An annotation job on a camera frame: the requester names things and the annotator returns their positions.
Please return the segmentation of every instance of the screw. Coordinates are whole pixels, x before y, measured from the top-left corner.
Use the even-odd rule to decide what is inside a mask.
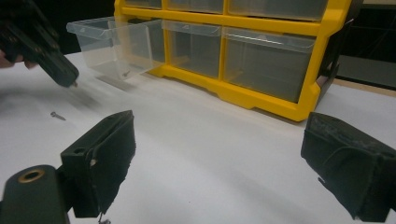
[[[50,115],[51,115],[53,118],[57,118],[57,119],[61,119],[61,120],[66,120],[64,117],[58,115],[58,114],[55,113],[55,112],[51,112]]]

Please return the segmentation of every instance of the yellow storage organizer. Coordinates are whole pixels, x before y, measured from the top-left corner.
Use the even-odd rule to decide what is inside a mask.
[[[198,4],[201,2],[212,4],[211,1],[195,0]],[[238,4],[244,4],[244,7],[248,7],[247,2],[253,4],[254,9],[254,4],[260,2],[259,0],[242,2],[224,0],[221,1],[223,6],[222,11],[219,12],[216,10],[201,10],[194,6],[193,0],[185,2],[180,0],[116,0],[115,17],[121,17],[125,20],[131,18],[164,20],[165,64],[149,71],[152,75],[180,79],[212,91],[220,99],[232,104],[248,109],[257,107],[281,117],[300,121],[307,119],[309,113],[315,109],[318,103],[321,88],[317,79],[323,56],[330,37],[340,31],[346,23],[347,13],[352,3],[352,0],[324,1],[327,4],[324,5],[325,8],[323,8],[321,18],[302,18],[301,20],[299,20],[299,15],[292,20],[286,20],[277,15],[275,15],[276,18],[258,17],[260,14],[247,16],[249,11],[245,9],[238,11],[241,13],[233,12],[235,6],[238,8]],[[181,37],[175,39],[174,33],[177,34],[178,29],[186,28],[189,35],[192,38],[197,36],[196,41],[200,43],[199,32],[196,33],[196,30],[193,30],[194,25],[198,28],[202,25],[205,29],[200,29],[200,32],[210,32],[212,35],[210,37],[216,38],[218,36],[219,56],[214,57],[215,60],[219,60],[219,67],[216,70],[218,72],[217,76],[205,76],[199,71],[179,67],[174,63],[175,46],[173,45],[176,45],[177,41],[185,36],[180,35]],[[220,33],[216,31],[216,27],[221,29]],[[277,45],[280,42],[287,43],[286,45],[282,44],[286,48],[279,49]],[[268,50],[271,54],[263,53],[263,51],[260,51],[261,48],[264,50],[271,48]],[[257,84],[255,82],[260,82],[260,80],[253,78],[249,82],[248,77],[255,76],[256,73],[259,74],[261,68],[265,70],[265,63],[254,63],[254,60],[258,57],[264,58],[268,64],[274,67],[272,70],[276,70],[279,60],[274,58],[278,57],[279,53],[282,54],[282,50],[292,50],[291,54],[297,55],[295,57],[298,62],[306,63],[306,70],[304,70],[301,80],[290,76],[290,71],[293,72],[295,68],[293,66],[299,65],[286,68],[283,77],[274,74],[266,78],[275,80],[275,86],[279,85],[279,89],[283,84],[277,84],[278,81],[289,81],[293,85],[301,82],[301,86],[290,87],[286,85],[284,87],[286,91],[281,92],[277,92],[276,88],[271,89],[271,87],[269,87],[271,90],[265,91],[260,90],[260,87],[254,87]],[[248,62],[241,64],[241,61],[246,60]],[[240,72],[241,69],[245,72],[250,69],[253,75],[241,77],[240,80],[235,79],[235,77],[238,77],[238,71],[243,73]],[[297,95],[289,94],[290,91],[297,92]]]

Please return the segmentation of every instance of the table surface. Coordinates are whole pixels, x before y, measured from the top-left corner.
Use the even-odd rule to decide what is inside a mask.
[[[104,216],[112,223],[360,223],[301,158],[306,121],[147,74],[116,88],[80,53],[67,57],[80,71],[78,88],[57,86],[40,67],[0,70],[0,192],[22,169],[59,167],[60,153],[97,122],[132,109],[136,155]],[[332,85],[316,111],[396,148],[394,97]],[[69,216],[74,224],[97,220]],[[390,212],[387,223],[395,221]]]

